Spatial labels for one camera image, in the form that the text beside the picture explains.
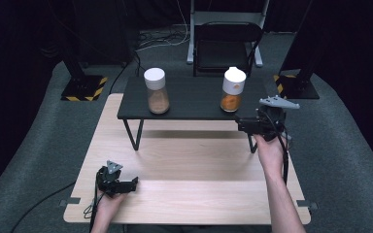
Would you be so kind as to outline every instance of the small black table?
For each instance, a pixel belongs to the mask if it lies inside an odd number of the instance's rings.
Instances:
[[[266,91],[261,79],[247,79],[241,94],[241,107],[235,113],[227,113],[220,108],[223,78],[215,77],[166,77],[169,110],[156,115],[148,108],[148,93],[143,77],[129,78],[117,114],[122,119],[131,140],[138,150],[144,119],[179,120],[234,120],[239,117],[255,117],[259,99],[265,98]],[[129,128],[129,119],[140,119],[136,142]],[[253,141],[249,135],[252,152]]]

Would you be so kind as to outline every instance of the table leg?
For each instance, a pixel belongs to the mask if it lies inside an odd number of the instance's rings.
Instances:
[[[138,132],[136,135],[136,142],[134,141],[134,137],[132,136],[131,129],[129,128],[128,120],[123,119],[123,124],[125,125],[126,132],[128,133],[129,139],[131,140],[132,148],[134,148],[135,150],[138,150],[139,143],[141,141],[142,127],[144,126],[144,120],[141,119],[139,121]]]

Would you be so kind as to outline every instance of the jar of brown granules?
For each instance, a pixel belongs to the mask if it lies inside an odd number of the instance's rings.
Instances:
[[[154,114],[164,114],[169,109],[168,93],[165,87],[165,72],[151,68],[144,74],[148,88],[148,106]]]
[[[220,107],[226,112],[235,112],[241,105],[241,93],[244,90],[247,75],[236,67],[229,67],[222,84]]]

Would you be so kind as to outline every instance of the light wooden tabletop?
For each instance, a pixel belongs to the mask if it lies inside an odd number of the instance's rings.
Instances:
[[[96,172],[107,160],[121,164],[122,182],[139,177],[137,190],[122,203],[114,222],[151,224],[270,224],[266,184],[257,153],[233,120],[145,120],[134,150],[122,120],[122,94],[108,97],[64,219],[89,222]],[[130,120],[136,135],[139,120]],[[288,190],[304,200],[289,162]],[[304,224],[307,207],[296,208]]]

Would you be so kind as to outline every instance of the wrist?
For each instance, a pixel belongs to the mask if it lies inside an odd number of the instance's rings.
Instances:
[[[98,210],[96,213],[95,221],[109,224],[114,218],[115,213],[109,213],[107,210]]]
[[[281,171],[265,169],[264,170],[264,175],[265,175],[265,179],[268,179],[268,180],[273,180],[274,181],[274,180],[282,180],[283,179],[283,175],[282,175]]]
[[[98,212],[93,223],[91,233],[101,233],[107,232],[111,219],[108,216],[105,216],[102,212]]]

